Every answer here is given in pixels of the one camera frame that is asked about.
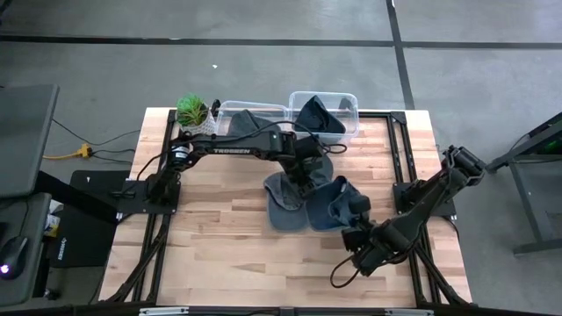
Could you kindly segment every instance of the green plant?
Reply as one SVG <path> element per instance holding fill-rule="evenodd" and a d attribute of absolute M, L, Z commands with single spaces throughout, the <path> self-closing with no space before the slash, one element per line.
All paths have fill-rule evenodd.
<path fill-rule="evenodd" d="M 177 100 L 177 122 L 181 126 L 200 126 L 207 118 L 207 109 L 202 98 L 190 94 Z"/>

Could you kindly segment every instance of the potted plant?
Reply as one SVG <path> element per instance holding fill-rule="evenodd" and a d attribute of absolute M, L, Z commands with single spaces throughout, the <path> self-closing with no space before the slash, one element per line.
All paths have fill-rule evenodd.
<path fill-rule="evenodd" d="M 177 100 L 176 119 L 184 132 L 214 133 L 215 122 L 202 98 L 190 94 Z"/>

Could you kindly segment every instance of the plant pot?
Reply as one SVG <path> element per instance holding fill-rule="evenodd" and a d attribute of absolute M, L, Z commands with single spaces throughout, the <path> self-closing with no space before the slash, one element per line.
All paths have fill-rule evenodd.
<path fill-rule="evenodd" d="M 190 132 L 191 134 L 195 135 L 198 133 L 203 133 L 207 135 L 211 135 L 214 133 L 216 123 L 214 121 L 213 114 L 211 110 L 207 110 L 207 117 L 205 121 L 198 126 L 180 126 L 183 132 Z"/>

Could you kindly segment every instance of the wooden table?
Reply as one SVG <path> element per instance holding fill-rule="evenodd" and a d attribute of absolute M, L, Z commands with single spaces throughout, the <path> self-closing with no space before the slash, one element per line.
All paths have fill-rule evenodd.
<path fill-rule="evenodd" d="M 131 177 L 160 153 L 168 110 L 147 109 Z M 440 169 L 429 113 L 406 111 L 406 116 L 417 174 L 427 179 Z M 398 127 L 397 135 L 402 151 Z M 359 136 L 348 151 L 331 159 L 335 176 L 348 177 L 370 197 L 372 219 L 383 221 L 394 215 L 391 186 L 395 180 L 383 119 L 362 118 Z M 209 155 L 183 173 L 158 305 L 414 306 L 407 261 L 379 268 L 338 290 L 330 286 L 328 276 L 348 256 L 340 233 L 278 233 L 270 227 L 263 179 L 280 169 L 277 163 L 247 156 Z M 142 176 L 155 171 L 153 163 Z M 407 170 L 403 173 L 407 179 Z M 146 221 L 146 215 L 134 215 L 117 228 L 100 299 L 111 296 L 139 261 Z M 454 230 L 443 219 L 430 220 L 428 230 L 436 265 L 461 297 L 470 300 Z M 354 271 L 346 264 L 335 281 L 347 280 Z M 428 298 L 423 267 L 421 274 Z M 151 269 L 147 276 L 144 295 Z"/>

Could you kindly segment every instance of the plastic container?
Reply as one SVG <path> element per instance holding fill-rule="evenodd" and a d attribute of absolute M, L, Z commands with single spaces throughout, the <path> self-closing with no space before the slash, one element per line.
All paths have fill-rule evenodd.
<path fill-rule="evenodd" d="M 347 144 L 359 134 L 359 105 L 357 98 L 350 93 L 296 91 L 289 97 L 291 121 L 295 122 L 300 110 L 312 97 L 317 96 L 326 110 L 345 126 L 345 133 L 315 133 L 326 144 Z M 296 132 L 299 138 L 309 135 Z"/>
<path fill-rule="evenodd" d="M 215 133 L 217 135 L 227 135 L 231 118 L 236 113 L 244 110 L 251 111 L 257 118 L 267 119 L 271 122 L 291 120 L 291 113 L 289 112 L 289 109 L 283 105 L 226 101 L 220 105 Z M 291 130 L 289 124 L 280 124 L 279 127 L 281 127 L 281 130 L 283 131 Z"/>

